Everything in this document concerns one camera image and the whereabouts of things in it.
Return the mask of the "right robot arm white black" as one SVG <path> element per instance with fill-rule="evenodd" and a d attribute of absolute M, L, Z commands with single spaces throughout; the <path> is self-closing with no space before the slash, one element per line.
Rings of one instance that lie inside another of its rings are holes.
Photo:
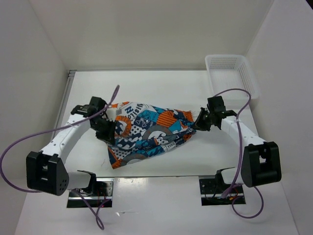
<path fill-rule="evenodd" d="M 224 131 L 239 146 L 238 165 L 236 168 L 219 171 L 221 176 L 214 181 L 217 191 L 226 194 L 235 186 L 252 188 L 281 181 L 278 145 L 273 141 L 265 141 L 252 132 L 239 119 L 238 113 L 226 109 L 221 96 L 207 99 L 207 107 L 201 108 L 193 129 L 210 131 L 212 126 Z"/>

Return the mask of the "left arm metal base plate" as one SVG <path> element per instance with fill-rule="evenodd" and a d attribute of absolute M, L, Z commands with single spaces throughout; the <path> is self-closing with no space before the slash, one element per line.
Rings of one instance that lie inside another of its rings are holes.
<path fill-rule="evenodd" d="M 99 178 L 93 191 L 86 192 L 84 189 L 77 189 L 77 191 L 92 208 L 111 208 L 113 184 L 113 178 Z M 87 208 L 87 205 L 78 193 L 70 191 L 67 199 L 67 208 Z"/>

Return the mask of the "colourful patterned shorts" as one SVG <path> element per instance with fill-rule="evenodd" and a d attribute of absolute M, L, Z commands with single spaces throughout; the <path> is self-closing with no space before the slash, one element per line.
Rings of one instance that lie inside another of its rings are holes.
<path fill-rule="evenodd" d="M 190 111 L 128 101 L 109 108 L 122 109 L 115 120 L 115 143 L 108 145 L 113 169 L 171 151 L 196 133 Z"/>

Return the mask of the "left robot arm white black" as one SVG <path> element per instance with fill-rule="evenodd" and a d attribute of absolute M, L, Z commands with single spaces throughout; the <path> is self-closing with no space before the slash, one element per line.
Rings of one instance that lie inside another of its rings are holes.
<path fill-rule="evenodd" d="M 99 97 L 92 97 L 89 104 L 75 106 L 65 126 L 38 152 L 31 151 L 26 157 L 27 187 L 60 196 L 66 190 L 81 190 L 91 196 L 98 184 L 93 172 L 77 170 L 67 172 L 66 160 L 79 139 L 89 130 L 97 139 L 114 144 L 117 109 Z"/>

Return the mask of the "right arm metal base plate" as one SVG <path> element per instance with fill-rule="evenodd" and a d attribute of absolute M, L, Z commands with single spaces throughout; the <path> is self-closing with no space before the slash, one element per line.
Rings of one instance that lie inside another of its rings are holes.
<path fill-rule="evenodd" d="M 201 205 L 223 206 L 234 204 L 246 204 L 243 187 L 233 189 L 225 198 L 222 193 L 230 186 L 225 184 L 221 176 L 209 175 L 199 177 Z"/>

